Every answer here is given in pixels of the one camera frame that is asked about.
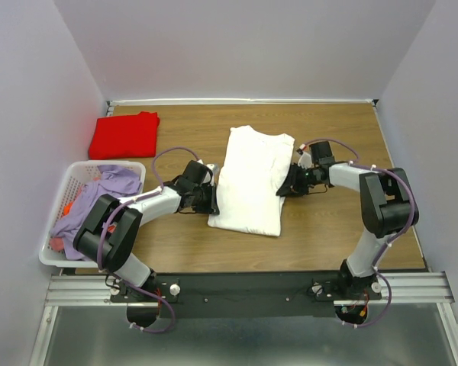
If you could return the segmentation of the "white t-shirt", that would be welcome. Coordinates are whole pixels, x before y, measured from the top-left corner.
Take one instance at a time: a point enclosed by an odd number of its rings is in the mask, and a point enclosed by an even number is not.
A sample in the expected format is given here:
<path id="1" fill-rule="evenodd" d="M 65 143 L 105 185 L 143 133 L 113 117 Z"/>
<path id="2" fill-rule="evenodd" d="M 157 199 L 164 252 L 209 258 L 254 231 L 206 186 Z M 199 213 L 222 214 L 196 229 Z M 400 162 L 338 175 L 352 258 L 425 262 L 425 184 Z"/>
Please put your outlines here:
<path id="1" fill-rule="evenodd" d="M 295 139 L 232 127 L 216 189 L 213 228 L 278 237 L 285 198 L 276 194 L 288 174 Z"/>

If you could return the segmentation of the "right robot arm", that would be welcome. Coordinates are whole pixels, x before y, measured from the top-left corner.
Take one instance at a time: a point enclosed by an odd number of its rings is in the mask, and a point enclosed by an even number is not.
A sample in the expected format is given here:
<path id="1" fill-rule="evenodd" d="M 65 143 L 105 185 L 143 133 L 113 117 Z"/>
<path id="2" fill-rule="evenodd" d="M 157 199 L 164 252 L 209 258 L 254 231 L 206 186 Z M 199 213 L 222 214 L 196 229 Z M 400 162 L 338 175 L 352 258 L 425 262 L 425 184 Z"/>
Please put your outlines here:
<path id="1" fill-rule="evenodd" d="M 363 233 L 331 282 L 332 294 L 351 299 L 372 286 L 382 258 L 393 242 L 418 222 L 419 209 L 404 169 L 360 165 L 357 153 L 354 160 L 337 161 L 332 142 L 355 152 L 332 139 L 315 139 L 300 145 L 296 150 L 299 160 L 290 165 L 276 194 L 301 197 L 318 185 L 348 188 L 360 194 Z"/>

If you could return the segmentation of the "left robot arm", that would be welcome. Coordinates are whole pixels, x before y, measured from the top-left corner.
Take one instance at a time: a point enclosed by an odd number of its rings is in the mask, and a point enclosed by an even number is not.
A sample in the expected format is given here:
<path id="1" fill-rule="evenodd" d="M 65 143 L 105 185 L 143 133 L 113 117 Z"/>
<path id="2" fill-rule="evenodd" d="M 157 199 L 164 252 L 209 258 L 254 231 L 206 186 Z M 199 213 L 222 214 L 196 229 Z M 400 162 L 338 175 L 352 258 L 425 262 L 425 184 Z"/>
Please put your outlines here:
<path id="1" fill-rule="evenodd" d="M 133 254 L 140 227 L 168 214 L 218 215 L 217 174 L 217 165 L 191 160 L 181 175 L 147 193 L 123 198 L 103 194 L 79 228 L 73 248 L 128 283 L 135 300 L 148 300 L 156 291 L 156 275 Z"/>

